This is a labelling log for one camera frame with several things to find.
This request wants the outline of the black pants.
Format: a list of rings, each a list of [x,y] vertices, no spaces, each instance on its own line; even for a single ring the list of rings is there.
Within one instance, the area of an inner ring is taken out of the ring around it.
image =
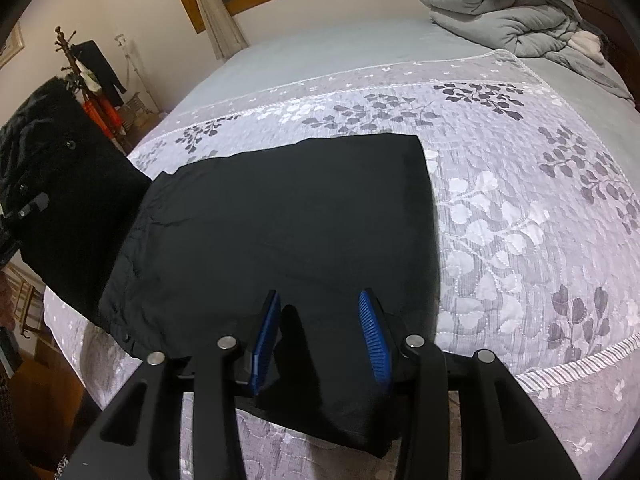
[[[1,130],[2,209],[40,193],[49,206],[16,254],[130,356],[193,356],[273,289],[294,312],[260,409],[375,456],[398,438],[400,405],[373,378],[358,297],[372,289],[434,336],[434,209],[416,155],[334,148],[318,162],[270,155],[149,178],[54,78]]]

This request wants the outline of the orange bag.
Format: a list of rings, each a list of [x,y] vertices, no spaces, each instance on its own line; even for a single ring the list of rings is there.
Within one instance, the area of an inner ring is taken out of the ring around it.
[[[102,94],[85,94],[82,108],[98,125],[104,136],[114,139],[125,134],[124,123],[118,111]]]

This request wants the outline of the woven basket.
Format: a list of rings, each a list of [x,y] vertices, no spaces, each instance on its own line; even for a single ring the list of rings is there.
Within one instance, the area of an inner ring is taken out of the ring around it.
[[[117,110],[126,133],[148,132],[160,123],[160,115],[151,110],[136,92]]]

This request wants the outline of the black hanging garment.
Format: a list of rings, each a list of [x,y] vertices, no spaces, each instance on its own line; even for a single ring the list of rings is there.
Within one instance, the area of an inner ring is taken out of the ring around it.
[[[70,52],[76,61],[86,66],[96,76],[104,96],[114,107],[124,105],[122,96],[127,89],[120,82],[111,64],[107,61],[98,45],[93,40],[84,41],[81,44],[73,44]]]

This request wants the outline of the wooden coat rack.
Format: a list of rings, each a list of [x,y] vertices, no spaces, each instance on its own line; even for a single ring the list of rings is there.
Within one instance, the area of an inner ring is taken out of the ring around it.
[[[84,102],[85,94],[102,94],[102,96],[104,96],[100,85],[93,76],[93,73],[91,73],[90,70],[85,68],[81,63],[77,62],[76,58],[72,55],[72,52],[70,52],[70,40],[75,36],[75,33],[73,32],[69,37],[66,37],[62,28],[60,26],[56,26],[55,35],[55,51],[62,52],[67,61],[67,65],[61,68],[62,72],[65,73],[67,88],[69,88],[75,96],[81,96],[81,107]],[[116,136],[116,138],[108,140],[110,140],[116,148],[122,152],[122,154],[126,154],[126,147],[128,146],[126,131],[123,136]]]

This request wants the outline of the white tripod stand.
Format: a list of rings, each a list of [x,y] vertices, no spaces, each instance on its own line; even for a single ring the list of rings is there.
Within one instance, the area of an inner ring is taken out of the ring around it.
[[[127,44],[126,36],[124,34],[118,34],[117,36],[114,37],[114,40],[118,45],[119,49],[122,50],[122,54],[125,57],[128,68],[134,72],[134,76],[136,76],[141,88],[144,90],[144,93],[148,96],[149,100],[153,104],[157,114],[159,115],[163,114],[163,109],[160,107],[160,104],[157,103],[157,100],[155,99],[154,94],[151,92],[150,88],[146,84],[145,76],[143,76],[143,74],[140,72],[136,62],[134,62],[134,58],[131,56],[131,53]]]

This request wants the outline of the grey floral quilted bedspread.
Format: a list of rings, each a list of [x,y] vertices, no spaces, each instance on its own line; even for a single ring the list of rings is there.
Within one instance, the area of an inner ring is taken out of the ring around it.
[[[269,76],[211,74],[131,154],[150,177],[307,138],[424,147],[442,258],[440,348],[498,354],[597,479],[639,418],[639,115],[506,52]]]

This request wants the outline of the light blue bed mattress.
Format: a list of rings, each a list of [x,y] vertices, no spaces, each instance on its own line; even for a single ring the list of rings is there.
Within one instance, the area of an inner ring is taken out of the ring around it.
[[[416,155],[436,182],[482,170],[574,191],[583,172],[638,188],[639,114],[546,58],[489,50],[432,22],[311,32],[247,48],[134,151],[158,174],[318,160],[370,148]]]

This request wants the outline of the beige curtain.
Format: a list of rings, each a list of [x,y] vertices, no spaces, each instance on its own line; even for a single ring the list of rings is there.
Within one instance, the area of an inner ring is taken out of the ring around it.
[[[205,30],[216,59],[227,61],[247,47],[246,40],[224,0],[181,0],[192,25]]]

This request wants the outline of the folded grey duvet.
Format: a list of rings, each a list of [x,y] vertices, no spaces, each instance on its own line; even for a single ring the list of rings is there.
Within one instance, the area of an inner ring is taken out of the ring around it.
[[[634,98],[604,57],[598,64],[567,45],[578,29],[602,34],[586,24],[574,0],[419,0],[434,23],[464,39],[519,58],[546,58],[631,102]]]

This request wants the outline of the white cloth on duvet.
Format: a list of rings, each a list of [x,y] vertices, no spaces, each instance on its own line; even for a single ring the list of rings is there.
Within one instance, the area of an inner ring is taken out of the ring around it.
[[[578,29],[568,40],[567,45],[587,58],[591,58],[593,62],[598,64],[604,63],[604,55],[602,53],[602,44],[600,38],[593,32]]]

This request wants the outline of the dark wooden headboard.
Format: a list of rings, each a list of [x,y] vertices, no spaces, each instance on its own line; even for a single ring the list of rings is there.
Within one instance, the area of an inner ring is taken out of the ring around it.
[[[604,36],[604,56],[622,76],[639,106],[639,50],[616,11],[606,0],[574,0],[574,3],[586,23]]]

